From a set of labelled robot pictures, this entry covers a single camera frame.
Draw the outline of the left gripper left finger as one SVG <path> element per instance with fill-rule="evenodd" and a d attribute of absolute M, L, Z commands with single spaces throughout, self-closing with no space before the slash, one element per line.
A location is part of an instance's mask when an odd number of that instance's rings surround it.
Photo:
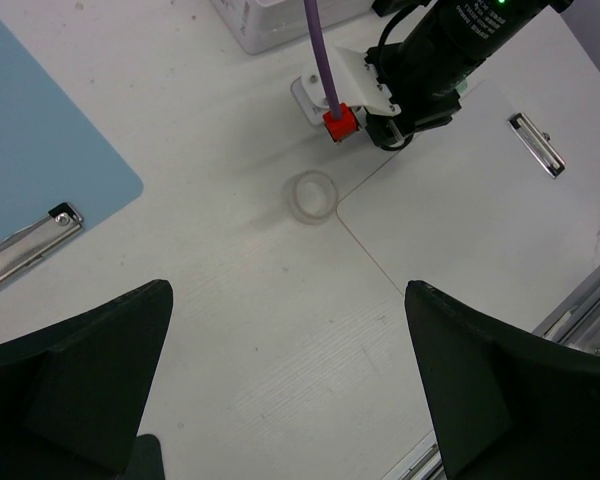
<path fill-rule="evenodd" d="M 153 280 L 0 344 L 0 479 L 162 479 L 138 432 L 173 310 Z"/>

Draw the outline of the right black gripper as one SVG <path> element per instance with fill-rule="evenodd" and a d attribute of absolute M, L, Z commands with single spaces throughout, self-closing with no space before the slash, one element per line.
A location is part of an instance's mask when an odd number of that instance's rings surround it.
<path fill-rule="evenodd" d="M 415 134 L 447 125 L 460 110 L 456 86 L 463 81 L 463 57 L 455 49 L 391 44 L 369 49 L 366 60 L 400 108 L 394 117 L 366 114 L 365 130 L 375 146 L 400 150 Z"/>

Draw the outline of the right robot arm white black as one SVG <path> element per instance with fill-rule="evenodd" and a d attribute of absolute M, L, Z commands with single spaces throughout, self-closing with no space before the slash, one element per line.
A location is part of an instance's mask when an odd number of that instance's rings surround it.
<path fill-rule="evenodd" d="M 572 1 L 436 1 L 405 40 L 390 44 L 391 31 L 427 4 L 405 1 L 366 52 L 401 109 L 395 117 L 366 114 L 366 132 L 385 151 L 399 151 L 415 134 L 449 124 L 461 109 L 457 87 L 542 10 L 562 13 Z"/>

